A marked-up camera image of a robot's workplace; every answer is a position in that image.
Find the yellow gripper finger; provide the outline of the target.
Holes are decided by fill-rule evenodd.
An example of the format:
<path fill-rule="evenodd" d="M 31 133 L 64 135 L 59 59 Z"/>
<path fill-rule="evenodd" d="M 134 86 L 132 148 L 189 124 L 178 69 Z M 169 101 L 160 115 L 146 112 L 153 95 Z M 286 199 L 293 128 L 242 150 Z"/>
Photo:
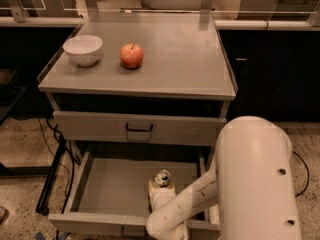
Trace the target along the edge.
<path fill-rule="evenodd" d="M 175 185 L 171 183 L 168 186 L 160 187 L 153 181 L 150 181 L 148 194 L 151 209 L 155 211 L 176 196 Z"/>

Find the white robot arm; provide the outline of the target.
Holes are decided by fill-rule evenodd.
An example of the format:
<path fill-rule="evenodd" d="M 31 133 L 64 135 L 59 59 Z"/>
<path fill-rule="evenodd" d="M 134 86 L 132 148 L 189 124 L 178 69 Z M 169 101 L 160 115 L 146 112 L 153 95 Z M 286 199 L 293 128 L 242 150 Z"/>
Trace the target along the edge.
<path fill-rule="evenodd" d="M 291 141 L 275 124 L 254 116 L 231 120 L 208 171 L 191 185 L 176 193 L 158 178 L 149 182 L 148 234 L 189 240 L 187 220 L 216 205 L 221 240 L 303 240 L 291 157 Z"/>

